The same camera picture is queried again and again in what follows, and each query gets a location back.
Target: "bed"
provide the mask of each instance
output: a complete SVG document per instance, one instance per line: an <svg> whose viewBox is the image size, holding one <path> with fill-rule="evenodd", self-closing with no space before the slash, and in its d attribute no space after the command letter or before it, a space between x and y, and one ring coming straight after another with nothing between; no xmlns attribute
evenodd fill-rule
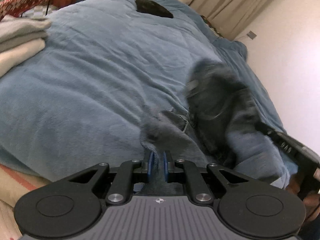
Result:
<svg viewBox="0 0 320 240"><path fill-rule="evenodd" d="M204 58L225 62L261 119L284 130L242 43L218 38L177 0L154 1L174 18L138 13L135 0L86 0L53 13L46 48L0 79L0 178L12 180L1 184L2 201L14 206L29 190L100 162L141 159L143 106L186 113L182 90ZM256 178L276 174L278 187L296 171L276 147L264 162L241 165Z"/></svg>

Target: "beige sheet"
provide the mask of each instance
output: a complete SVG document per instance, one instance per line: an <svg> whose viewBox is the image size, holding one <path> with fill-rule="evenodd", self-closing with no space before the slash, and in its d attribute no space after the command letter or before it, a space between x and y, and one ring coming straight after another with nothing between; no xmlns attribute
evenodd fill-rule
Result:
<svg viewBox="0 0 320 240"><path fill-rule="evenodd" d="M12 207L0 200L0 239L18 240L21 233L13 217Z"/></svg>
<svg viewBox="0 0 320 240"><path fill-rule="evenodd" d="M13 217L20 197L50 181L9 169L0 164L0 240L18 240L21 233Z"/></svg>

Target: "logo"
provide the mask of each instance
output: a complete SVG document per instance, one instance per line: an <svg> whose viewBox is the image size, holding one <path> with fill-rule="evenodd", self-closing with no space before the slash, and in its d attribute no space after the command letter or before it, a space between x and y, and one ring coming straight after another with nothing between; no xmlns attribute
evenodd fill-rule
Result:
<svg viewBox="0 0 320 240"><path fill-rule="evenodd" d="M157 198L155 201L156 201L157 203L161 204L161 203L163 203L165 200L162 199L162 198Z"/></svg>

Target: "folded blanket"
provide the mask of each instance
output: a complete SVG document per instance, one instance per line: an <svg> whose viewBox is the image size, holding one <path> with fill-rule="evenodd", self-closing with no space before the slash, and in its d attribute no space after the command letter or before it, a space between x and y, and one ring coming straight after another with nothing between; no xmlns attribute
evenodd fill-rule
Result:
<svg viewBox="0 0 320 240"><path fill-rule="evenodd" d="M8 49L12 49L28 41L32 41L38 38L46 38L47 36L48 34L46 33L46 31L39 31L39 32L29 33L23 36L15 37L13 39L0 43L0 52L6 51Z"/></svg>
<svg viewBox="0 0 320 240"><path fill-rule="evenodd" d="M8 15L4 16L4 18L1 20L1 22L3 23L3 22L12 21L12 20L23 20L23 19L11 16L8 14ZM28 19L35 20L35 21L44 21L44 20L47 20L48 18L43 17L43 16L31 16L31 17L28 17Z"/></svg>
<svg viewBox="0 0 320 240"><path fill-rule="evenodd" d="M0 43L18 36L46 30L50 26L51 21L49 20L8 17L0 22Z"/></svg>
<svg viewBox="0 0 320 240"><path fill-rule="evenodd" d="M7 73L13 66L37 54L44 49L44 47L44 40L39 38L0 53L0 77Z"/></svg>

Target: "electrical outlet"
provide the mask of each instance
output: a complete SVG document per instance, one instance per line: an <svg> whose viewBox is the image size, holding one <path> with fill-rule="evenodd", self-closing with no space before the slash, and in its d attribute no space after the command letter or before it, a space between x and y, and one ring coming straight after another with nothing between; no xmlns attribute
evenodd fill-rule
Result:
<svg viewBox="0 0 320 240"><path fill-rule="evenodd" d="M249 31L248 33L247 33L247 36L250 38L250 39L254 39L255 37L257 37L257 35L254 33L254 32L252 32L252 31Z"/></svg>

